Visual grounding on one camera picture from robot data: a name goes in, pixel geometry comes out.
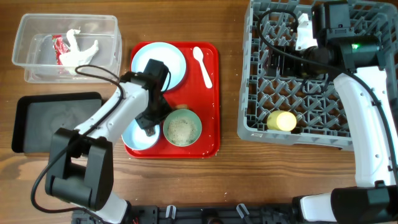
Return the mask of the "green bowl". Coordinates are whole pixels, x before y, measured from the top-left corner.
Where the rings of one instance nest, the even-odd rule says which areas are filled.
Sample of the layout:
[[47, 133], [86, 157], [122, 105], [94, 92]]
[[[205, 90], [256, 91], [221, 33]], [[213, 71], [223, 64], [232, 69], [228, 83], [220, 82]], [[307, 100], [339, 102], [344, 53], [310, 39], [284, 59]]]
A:
[[202, 123], [192, 110], [179, 109], [171, 112], [163, 123], [166, 140], [177, 147], [187, 147], [201, 136]]

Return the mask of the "pile of rice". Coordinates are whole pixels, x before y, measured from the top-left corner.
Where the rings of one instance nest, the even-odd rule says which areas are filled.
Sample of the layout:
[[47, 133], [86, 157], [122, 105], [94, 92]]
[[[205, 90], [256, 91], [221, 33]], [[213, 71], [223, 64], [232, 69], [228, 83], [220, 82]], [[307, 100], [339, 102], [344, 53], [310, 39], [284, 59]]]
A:
[[171, 143], [187, 146], [196, 139], [197, 127], [188, 117], [177, 117], [169, 123], [168, 135]]

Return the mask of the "small light blue bowl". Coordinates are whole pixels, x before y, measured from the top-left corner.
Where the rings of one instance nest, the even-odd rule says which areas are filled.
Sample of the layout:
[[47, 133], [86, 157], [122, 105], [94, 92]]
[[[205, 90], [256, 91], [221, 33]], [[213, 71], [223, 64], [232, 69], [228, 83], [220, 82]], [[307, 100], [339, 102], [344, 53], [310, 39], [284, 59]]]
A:
[[141, 129], [136, 120], [133, 120], [122, 134], [123, 143], [136, 151], [143, 151], [154, 146], [160, 136], [160, 126], [154, 127], [154, 134], [148, 136], [146, 132]]

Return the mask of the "light blue plate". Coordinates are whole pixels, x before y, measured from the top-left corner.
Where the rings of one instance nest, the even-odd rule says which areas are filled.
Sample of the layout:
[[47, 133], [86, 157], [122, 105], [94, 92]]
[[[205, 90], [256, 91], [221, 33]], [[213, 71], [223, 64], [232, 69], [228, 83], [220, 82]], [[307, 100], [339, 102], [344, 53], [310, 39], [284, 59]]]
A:
[[172, 44], [154, 42], [143, 46], [133, 56], [131, 70], [143, 72], [150, 59], [158, 60], [168, 67], [167, 76], [162, 91], [175, 88], [183, 80], [187, 70], [187, 63], [183, 53]]

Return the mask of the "yellow plastic cup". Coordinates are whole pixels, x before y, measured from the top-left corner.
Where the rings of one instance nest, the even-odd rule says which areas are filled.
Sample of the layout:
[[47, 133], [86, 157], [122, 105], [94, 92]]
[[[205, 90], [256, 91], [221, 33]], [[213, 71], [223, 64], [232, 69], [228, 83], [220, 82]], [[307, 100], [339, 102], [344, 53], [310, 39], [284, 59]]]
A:
[[295, 115], [288, 111], [273, 111], [267, 118], [267, 127], [277, 131], [292, 131], [296, 125]]

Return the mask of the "white plastic spoon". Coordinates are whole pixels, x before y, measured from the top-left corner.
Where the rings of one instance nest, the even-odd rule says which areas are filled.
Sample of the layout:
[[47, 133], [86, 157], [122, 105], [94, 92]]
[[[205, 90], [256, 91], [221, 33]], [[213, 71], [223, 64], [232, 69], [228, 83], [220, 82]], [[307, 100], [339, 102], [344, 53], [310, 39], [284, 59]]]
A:
[[201, 49], [199, 47], [194, 47], [193, 48], [193, 58], [199, 63], [200, 65], [200, 69], [201, 69], [201, 73], [203, 76], [203, 81], [205, 83], [205, 86], [210, 89], [213, 88], [213, 84], [211, 81], [211, 78], [206, 70], [205, 64], [203, 62], [203, 58], [204, 58], [204, 54], [201, 51]]

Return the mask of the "white tissue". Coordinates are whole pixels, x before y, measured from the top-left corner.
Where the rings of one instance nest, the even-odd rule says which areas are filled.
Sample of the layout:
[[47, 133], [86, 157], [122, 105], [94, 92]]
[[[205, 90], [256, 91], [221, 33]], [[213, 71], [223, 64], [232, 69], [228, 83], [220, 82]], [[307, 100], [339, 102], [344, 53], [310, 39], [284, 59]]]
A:
[[70, 51], [60, 55], [60, 62], [64, 67], [67, 68], [71, 75], [77, 75], [75, 68], [80, 65], [88, 65], [97, 51], [99, 51], [99, 44], [97, 40], [94, 41], [90, 48], [81, 51], [75, 37], [79, 33], [80, 30], [76, 29], [70, 29], [67, 32], [67, 40], [70, 44]]

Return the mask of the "red snack wrapper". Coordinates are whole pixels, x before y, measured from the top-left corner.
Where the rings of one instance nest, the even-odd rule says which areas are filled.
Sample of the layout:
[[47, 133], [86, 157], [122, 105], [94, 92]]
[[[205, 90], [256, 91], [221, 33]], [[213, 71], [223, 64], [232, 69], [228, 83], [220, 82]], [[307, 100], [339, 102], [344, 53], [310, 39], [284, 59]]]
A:
[[57, 65], [62, 65], [60, 56], [62, 54], [68, 53], [70, 51], [70, 49], [63, 41], [62, 35], [53, 35], [52, 42], [53, 42], [53, 48], [55, 51], [56, 63], [57, 63]]

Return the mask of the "carrot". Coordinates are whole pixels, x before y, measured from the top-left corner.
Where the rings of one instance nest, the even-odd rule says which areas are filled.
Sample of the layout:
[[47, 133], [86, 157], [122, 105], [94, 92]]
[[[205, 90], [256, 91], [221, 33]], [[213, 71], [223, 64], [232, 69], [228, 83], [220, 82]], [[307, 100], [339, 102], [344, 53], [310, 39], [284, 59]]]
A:
[[180, 110], [180, 109], [189, 109], [189, 107], [188, 107], [188, 105], [177, 105], [176, 107], [175, 107], [175, 109], [176, 110]]

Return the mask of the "dark brown food scrap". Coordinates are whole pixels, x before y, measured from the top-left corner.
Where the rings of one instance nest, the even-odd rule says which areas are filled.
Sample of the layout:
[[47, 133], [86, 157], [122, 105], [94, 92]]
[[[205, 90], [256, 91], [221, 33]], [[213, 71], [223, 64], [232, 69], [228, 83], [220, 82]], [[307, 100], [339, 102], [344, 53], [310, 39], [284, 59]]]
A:
[[147, 128], [145, 129], [145, 132], [148, 137], [151, 137], [155, 134], [155, 127]]

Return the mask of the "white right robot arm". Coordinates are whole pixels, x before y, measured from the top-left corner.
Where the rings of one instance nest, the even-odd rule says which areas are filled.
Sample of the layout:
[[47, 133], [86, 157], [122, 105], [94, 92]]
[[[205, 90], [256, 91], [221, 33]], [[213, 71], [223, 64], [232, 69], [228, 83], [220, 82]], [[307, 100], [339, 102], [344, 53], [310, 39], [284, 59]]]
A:
[[382, 45], [373, 35], [325, 38], [296, 51], [271, 46], [284, 69], [327, 73], [345, 110], [356, 186], [295, 198], [301, 222], [383, 223], [397, 220], [397, 131], [387, 96]]

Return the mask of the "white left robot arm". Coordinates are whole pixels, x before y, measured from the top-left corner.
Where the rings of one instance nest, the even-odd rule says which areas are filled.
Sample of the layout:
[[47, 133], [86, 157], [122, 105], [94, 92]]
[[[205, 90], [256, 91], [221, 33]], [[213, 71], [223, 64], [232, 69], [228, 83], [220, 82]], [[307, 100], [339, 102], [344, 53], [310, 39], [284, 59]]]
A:
[[146, 136], [170, 113], [164, 86], [171, 74], [128, 72], [115, 82], [114, 95], [91, 118], [52, 137], [49, 163], [38, 176], [45, 192], [67, 203], [70, 211], [93, 222], [135, 223], [131, 204], [113, 192], [113, 147], [132, 121]]

